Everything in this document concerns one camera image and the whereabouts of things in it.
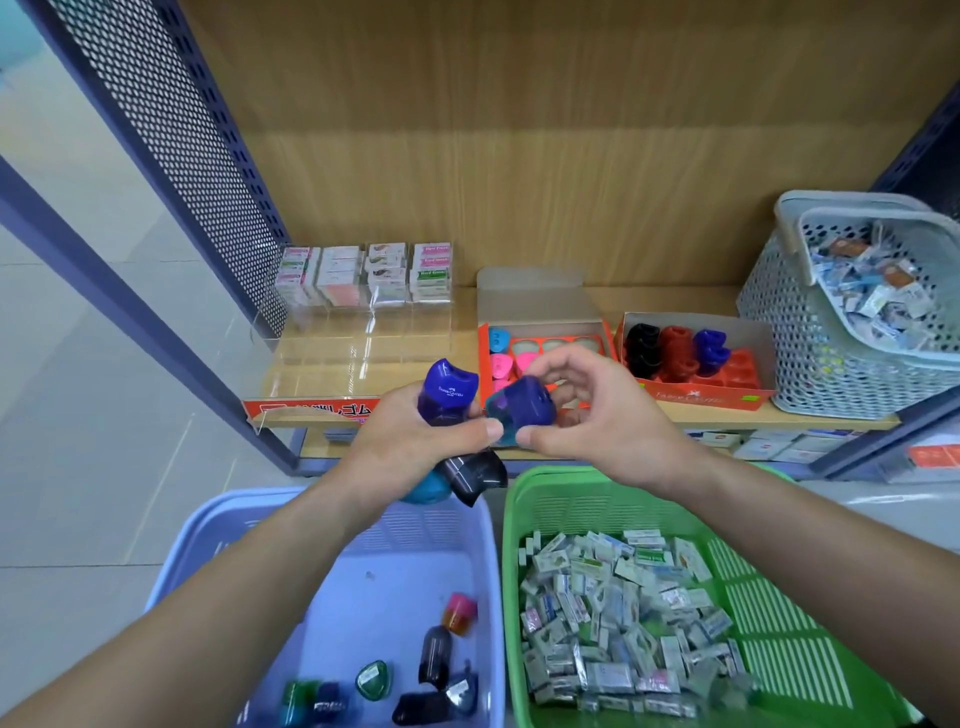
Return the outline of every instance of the perforated metal panel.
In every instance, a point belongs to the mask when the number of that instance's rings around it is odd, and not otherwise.
[[[282,225],[273,210],[272,219],[264,217],[154,6],[149,0],[49,5],[229,273],[279,333],[286,306],[270,282],[283,246]]]

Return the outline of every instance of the light blue plastic basket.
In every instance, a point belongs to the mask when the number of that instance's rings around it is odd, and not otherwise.
[[[203,564],[296,497],[302,488],[237,491],[216,497],[183,526],[147,602],[153,608]],[[451,669],[470,660],[480,680],[472,728],[503,728],[506,673],[500,576],[490,511],[480,499],[432,505],[395,503],[337,559],[303,622],[294,630],[251,698],[238,725],[275,726],[283,685],[294,677],[352,685],[373,660],[393,665],[390,697],[362,706],[362,725],[393,725],[402,692],[418,685],[423,635],[440,622],[452,592],[473,596],[479,617],[454,637]]]

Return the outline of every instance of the hand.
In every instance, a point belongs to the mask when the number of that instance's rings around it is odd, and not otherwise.
[[[337,466],[375,508],[406,496],[441,460],[479,452],[503,436],[499,421],[478,417],[477,402],[470,406],[470,416],[476,419],[431,427],[417,411],[421,386],[422,382],[408,384],[380,398]]]
[[[677,429],[622,364],[569,344],[536,359],[526,373],[544,384],[564,383],[553,392],[557,424],[522,427],[521,447],[587,460],[618,483],[670,499],[705,467],[708,449]],[[560,409],[574,399],[590,409]]]

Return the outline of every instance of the gray plastic basket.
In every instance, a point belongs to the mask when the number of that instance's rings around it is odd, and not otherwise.
[[[935,352],[889,352],[864,343],[810,280],[805,265],[808,243],[838,233],[867,236],[874,220],[910,217],[904,214],[909,211],[920,213],[917,218],[931,227],[895,244],[914,261],[921,283],[937,301],[923,321],[934,333]],[[774,403],[780,409],[875,420],[960,385],[960,291],[953,293],[960,255],[946,223],[933,225],[929,208],[917,200],[874,193],[789,192],[778,201],[777,216],[778,229],[744,284],[737,308],[741,316],[773,329]]]

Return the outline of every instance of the finger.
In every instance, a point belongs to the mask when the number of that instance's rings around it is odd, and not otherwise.
[[[547,372],[544,376],[540,377],[540,381],[542,381],[544,384],[555,384],[559,381],[571,381],[574,384],[580,384],[581,386],[585,387],[589,384],[587,375],[583,374],[582,372],[576,372],[572,369],[556,369]]]
[[[584,407],[562,409],[557,413],[557,427],[573,427],[584,423],[590,416],[590,411]]]
[[[605,356],[594,353],[578,344],[564,344],[534,359],[526,373],[533,376],[544,376],[548,372],[568,369],[571,372],[586,376],[589,381],[594,381],[594,378],[599,376],[603,368],[607,366],[608,361],[609,359]]]
[[[554,406],[563,407],[567,402],[577,399],[577,387],[569,382],[561,384],[550,393],[550,399]]]
[[[568,382],[553,390],[553,392],[550,393],[550,399],[553,400],[554,405],[559,409],[574,400],[590,401],[590,391],[589,389]]]
[[[516,443],[550,457],[580,457],[583,433],[580,427],[527,425],[516,432]]]
[[[409,384],[404,384],[402,387],[397,387],[387,392],[382,400],[385,400],[388,397],[396,397],[399,400],[409,400],[414,403],[417,401],[417,395],[420,394],[420,390],[423,389],[423,380],[412,381]]]
[[[468,420],[450,427],[431,427],[424,435],[434,462],[447,457],[479,452],[503,437],[503,425],[489,417]]]

